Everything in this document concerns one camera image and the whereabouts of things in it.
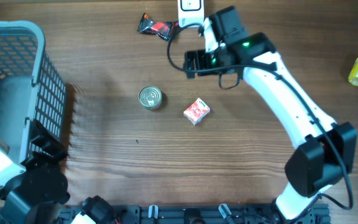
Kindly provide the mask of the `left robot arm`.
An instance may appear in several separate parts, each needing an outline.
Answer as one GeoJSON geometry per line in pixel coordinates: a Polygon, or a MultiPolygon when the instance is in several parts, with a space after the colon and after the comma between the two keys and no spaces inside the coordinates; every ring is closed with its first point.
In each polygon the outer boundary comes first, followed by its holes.
{"type": "Polygon", "coordinates": [[[0,139],[0,223],[60,223],[70,194],[59,162],[68,154],[37,120],[30,123],[29,140],[40,151],[16,163],[8,155],[9,145],[0,139]]]}

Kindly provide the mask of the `white barcode scanner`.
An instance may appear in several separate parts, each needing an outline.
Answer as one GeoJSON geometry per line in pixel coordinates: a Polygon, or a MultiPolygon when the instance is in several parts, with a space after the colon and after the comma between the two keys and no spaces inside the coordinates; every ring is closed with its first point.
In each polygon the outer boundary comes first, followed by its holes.
{"type": "Polygon", "coordinates": [[[202,24],[204,21],[203,0],[178,0],[178,23],[180,27],[202,24]]]}

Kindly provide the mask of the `silver tin can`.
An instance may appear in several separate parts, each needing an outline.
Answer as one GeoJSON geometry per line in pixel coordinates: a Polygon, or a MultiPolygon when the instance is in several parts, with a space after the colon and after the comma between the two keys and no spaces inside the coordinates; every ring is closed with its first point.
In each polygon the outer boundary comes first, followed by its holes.
{"type": "Polygon", "coordinates": [[[139,102],[147,110],[156,110],[162,103],[162,92],[156,86],[146,86],[139,92],[139,102]]]}

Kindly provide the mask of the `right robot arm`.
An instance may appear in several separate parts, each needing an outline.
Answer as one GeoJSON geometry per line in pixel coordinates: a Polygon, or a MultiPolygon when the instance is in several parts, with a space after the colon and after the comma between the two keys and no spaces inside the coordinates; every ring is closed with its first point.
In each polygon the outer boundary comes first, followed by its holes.
{"type": "Polygon", "coordinates": [[[236,73],[268,104],[294,147],[285,165],[288,184],[273,203],[272,221],[301,219],[328,188],[349,183],[357,142],[351,123],[338,124],[302,89],[268,37],[250,35],[235,7],[208,17],[199,27],[203,50],[185,54],[189,78],[236,73]]]}

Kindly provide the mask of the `grey plastic basket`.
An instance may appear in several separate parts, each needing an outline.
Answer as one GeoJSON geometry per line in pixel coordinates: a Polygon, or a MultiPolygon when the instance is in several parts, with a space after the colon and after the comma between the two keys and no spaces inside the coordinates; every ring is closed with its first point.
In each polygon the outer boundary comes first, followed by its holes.
{"type": "Polygon", "coordinates": [[[50,150],[33,139],[47,130],[48,143],[57,142],[60,169],[67,153],[61,145],[67,88],[45,50],[41,28],[29,21],[0,21],[0,140],[16,164],[48,159],[50,150]]]}

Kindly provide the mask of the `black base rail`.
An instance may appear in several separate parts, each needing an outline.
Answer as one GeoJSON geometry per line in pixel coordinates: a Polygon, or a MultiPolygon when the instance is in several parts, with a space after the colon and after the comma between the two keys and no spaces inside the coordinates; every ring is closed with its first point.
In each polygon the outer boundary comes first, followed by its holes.
{"type": "MultiPolygon", "coordinates": [[[[160,207],[158,218],[153,221],[149,217],[149,208],[138,205],[115,205],[114,211],[119,215],[119,223],[130,224],[185,224],[189,223],[189,218],[193,215],[206,223],[227,223],[217,206],[197,206],[197,207],[160,207]]],[[[267,203],[245,204],[229,207],[234,223],[268,223],[271,215],[271,206],[267,203]]],[[[302,224],[330,224],[331,217],[327,204],[316,204],[304,217],[296,221],[302,224]]]]}

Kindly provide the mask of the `red snack packet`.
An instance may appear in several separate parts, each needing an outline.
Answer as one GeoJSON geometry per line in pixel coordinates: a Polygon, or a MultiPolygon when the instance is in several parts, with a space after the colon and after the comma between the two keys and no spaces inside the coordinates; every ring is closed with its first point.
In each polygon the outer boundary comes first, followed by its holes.
{"type": "Polygon", "coordinates": [[[210,107],[201,98],[198,98],[192,105],[190,105],[183,112],[183,115],[186,118],[188,118],[193,125],[196,125],[209,112],[210,112],[210,107]]]}

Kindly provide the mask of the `black hex wrench packet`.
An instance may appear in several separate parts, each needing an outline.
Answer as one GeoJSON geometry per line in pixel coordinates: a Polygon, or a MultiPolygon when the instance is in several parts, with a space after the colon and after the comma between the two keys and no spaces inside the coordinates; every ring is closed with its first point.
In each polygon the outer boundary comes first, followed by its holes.
{"type": "Polygon", "coordinates": [[[155,22],[147,13],[143,13],[137,31],[140,34],[156,35],[163,40],[169,41],[180,28],[179,22],[155,22]]]}

